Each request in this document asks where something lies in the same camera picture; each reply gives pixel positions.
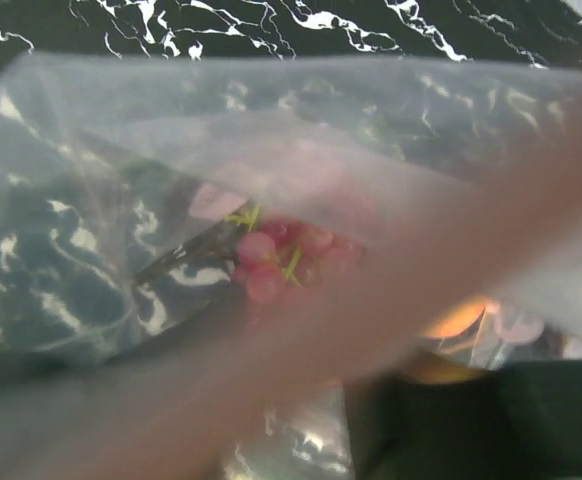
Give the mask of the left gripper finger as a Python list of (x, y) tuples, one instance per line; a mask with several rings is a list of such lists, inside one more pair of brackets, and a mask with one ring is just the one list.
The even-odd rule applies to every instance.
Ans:
[(582, 479), (582, 360), (417, 357), (344, 396), (358, 479)]

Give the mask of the clear zip top bag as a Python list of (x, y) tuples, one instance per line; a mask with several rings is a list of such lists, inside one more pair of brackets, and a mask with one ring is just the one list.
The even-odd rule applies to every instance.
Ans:
[[(360, 260), (267, 305), (233, 214)], [(420, 335), (474, 297), (470, 335)], [(358, 479), (346, 385), (582, 360), (582, 71), (66, 54), (0, 77), (0, 479)]]

